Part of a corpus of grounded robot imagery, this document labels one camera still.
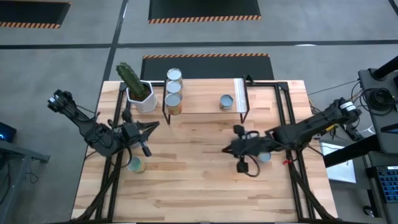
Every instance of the wooden table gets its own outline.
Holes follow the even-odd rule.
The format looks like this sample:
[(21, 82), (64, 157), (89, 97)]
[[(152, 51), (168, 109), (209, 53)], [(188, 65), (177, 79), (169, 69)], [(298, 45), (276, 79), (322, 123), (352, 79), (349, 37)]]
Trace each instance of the wooden table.
[[(288, 83), (299, 122), (311, 116), (307, 92), (303, 81)], [(104, 83), (98, 104), (99, 122), (113, 118), (118, 89), (119, 82)], [(155, 87), (155, 92), (162, 99), (162, 87)], [(249, 87), (248, 97), (251, 110), (244, 124), (247, 130), (261, 133), (280, 125), (273, 88)], [(173, 116), (171, 125), (167, 125), (161, 109), (161, 101), (150, 114), (140, 114), (132, 106), (135, 120), (160, 121), (160, 126), (148, 141), (152, 157), (144, 157), (140, 148), (133, 150), (134, 155), (146, 161), (147, 170), (143, 174), (121, 170), (114, 222), (297, 221), (289, 170), (282, 164), (285, 152), (273, 152), (271, 161), (261, 164), (257, 178), (238, 174), (237, 160), (221, 153), (221, 149), (236, 137), (233, 125), (240, 123), (239, 116), (181, 114)], [(312, 146), (318, 147), (318, 143), (312, 142)], [(304, 150), (303, 157), (311, 190), (336, 217), (323, 159), (311, 150)], [(128, 153), (124, 153), (123, 163), (127, 159)], [(81, 215), (98, 193), (104, 163), (105, 158), (99, 154), (85, 161), (72, 218)], [(303, 193), (300, 198), (307, 213)], [(103, 209), (106, 214), (108, 203)]]

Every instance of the concrete floor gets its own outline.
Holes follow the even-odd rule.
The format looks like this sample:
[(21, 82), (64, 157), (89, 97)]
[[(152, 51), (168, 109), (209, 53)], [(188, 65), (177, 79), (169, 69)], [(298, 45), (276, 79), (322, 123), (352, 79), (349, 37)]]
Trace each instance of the concrete floor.
[[(110, 44), (121, 4), (74, 0), (61, 29), (0, 28), (0, 45)], [(398, 39), (398, 16), (387, 0), (259, 0), (261, 21), (156, 25), (147, 23), (148, 5), (145, 0), (129, 2), (119, 43)], [(119, 80), (114, 67), (122, 61), (139, 73), (142, 57), (149, 54), (268, 53), (275, 79), (305, 80), (308, 93), (313, 93), (356, 80), (358, 70), (379, 67), (397, 50), (398, 45), (117, 49), (109, 79)], [(86, 145), (69, 120), (47, 108), (47, 100), (58, 88), (69, 90), (79, 105), (94, 110), (108, 54), (109, 49), (0, 48), (0, 121), (18, 130), (16, 144), (51, 155), (48, 164), (32, 165), (40, 181), (24, 182), (9, 223), (70, 218)], [(323, 109), (336, 98), (349, 98), (352, 86), (310, 99)], [(358, 129), (370, 125), (364, 113)], [(385, 223), (362, 213), (366, 192), (333, 189), (333, 196), (340, 218)]]

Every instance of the tin can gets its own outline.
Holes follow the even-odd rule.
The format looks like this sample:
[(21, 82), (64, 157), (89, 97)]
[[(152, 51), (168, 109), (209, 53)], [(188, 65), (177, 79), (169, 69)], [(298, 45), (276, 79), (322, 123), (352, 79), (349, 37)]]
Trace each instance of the tin can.
[(127, 165), (127, 168), (129, 169), (129, 171), (133, 171), (136, 174), (141, 174), (141, 173), (145, 172), (146, 165), (145, 165), (145, 162), (142, 161), (142, 159), (140, 159), (138, 157), (133, 157), (131, 159), (129, 165)]
[(270, 152), (262, 152), (258, 156), (261, 162), (269, 162), (271, 160), (271, 153)]
[(181, 70), (179, 70), (178, 68), (171, 68), (168, 72), (167, 72), (167, 78), (170, 81), (177, 81), (179, 82), (179, 84), (181, 86), (182, 85), (182, 72)]
[(182, 86), (177, 81), (169, 81), (166, 84), (167, 93), (177, 94), (182, 100)]
[(232, 106), (234, 104), (234, 99), (232, 96), (229, 95), (223, 95), (220, 99), (220, 109), (222, 111), (229, 111), (232, 109)]
[(181, 98), (178, 94), (168, 94), (164, 101), (169, 114), (179, 115), (182, 112)]

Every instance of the jar lid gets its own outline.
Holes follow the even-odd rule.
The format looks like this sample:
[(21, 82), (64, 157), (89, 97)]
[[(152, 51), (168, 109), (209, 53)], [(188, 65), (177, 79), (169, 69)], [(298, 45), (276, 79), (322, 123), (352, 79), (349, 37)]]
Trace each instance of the jar lid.
[(232, 106), (232, 104), (234, 103), (234, 99), (232, 99), (232, 96), (223, 95), (220, 99), (220, 103), (223, 106)]
[(169, 94), (164, 101), (167, 106), (178, 106), (181, 102), (181, 98), (177, 94)]
[(166, 89), (169, 93), (178, 93), (181, 90), (181, 85), (176, 81), (169, 81)]
[(181, 76), (181, 70), (178, 68), (172, 68), (167, 72), (167, 78), (169, 78), (169, 80), (178, 80), (181, 78)]

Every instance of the wooden shelf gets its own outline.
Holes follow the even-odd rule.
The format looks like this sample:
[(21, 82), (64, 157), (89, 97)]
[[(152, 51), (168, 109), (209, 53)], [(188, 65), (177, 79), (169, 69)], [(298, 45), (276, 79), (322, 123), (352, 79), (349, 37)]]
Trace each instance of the wooden shelf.
[[(182, 88), (182, 113), (245, 113), (248, 111), (242, 78), (184, 80)], [(229, 111), (220, 109), (220, 98), (230, 95), (233, 107)]]

